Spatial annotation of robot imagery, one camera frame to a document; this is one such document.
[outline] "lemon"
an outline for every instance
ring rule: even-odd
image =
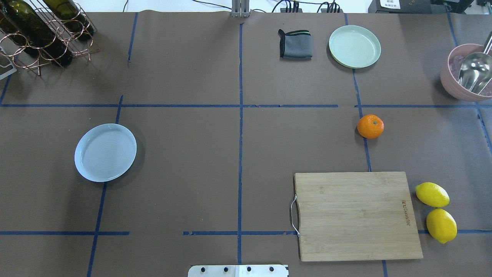
[[[424,204],[434,208],[449,205],[448,193],[439,185],[425,182],[415,187],[417,198]]]
[[[458,233],[455,219],[441,208],[435,208],[427,216],[427,230],[442,244],[452,241]]]

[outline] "light green plate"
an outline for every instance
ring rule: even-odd
[[[361,69],[374,64],[381,55],[381,44],[366,28],[355,25],[336,29],[328,42],[333,58],[351,69]]]

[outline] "metal handle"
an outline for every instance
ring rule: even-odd
[[[292,224],[294,230],[296,230],[297,236],[300,238],[301,234],[299,234],[299,231],[297,230],[296,226],[294,226],[294,217],[292,216],[292,205],[294,205],[294,202],[296,200],[297,200],[297,194],[294,195],[294,200],[292,200],[292,203],[290,204],[290,223]]]
[[[490,32],[489,37],[485,41],[484,51],[482,51],[482,52],[485,53],[485,54],[488,54],[489,51],[490,51],[490,49],[491,49],[491,47],[492,47],[492,32]]]

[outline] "gray cloth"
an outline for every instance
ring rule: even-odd
[[[311,34],[307,30],[292,31],[280,35],[280,57],[284,59],[309,60],[312,58]]]

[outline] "pink bowl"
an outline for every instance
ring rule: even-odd
[[[448,59],[444,63],[444,66],[441,70],[441,83],[444,89],[451,94],[453,97],[460,99],[460,100],[465,100],[465,101],[471,101],[471,102],[478,102],[478,101],[483,101],[483,100],[488,100],[492,99],[491,96],[485,96],[485,95],[478,95],[476,93],[473,93],[467,89],[465,89],[463,86],[458,83],[458,81],[453,77],[451,73],[451,68],[450,65],[453,63],[453,59],[456,56],[463,56],[466,57],[471,53],[475,52],[482,52],[482,49],[484,47],[479,44],[462,44],[456,48],[454,48],[448,56]],[[484,90],[491,90],[492,89],[492,82],[490,82]]]

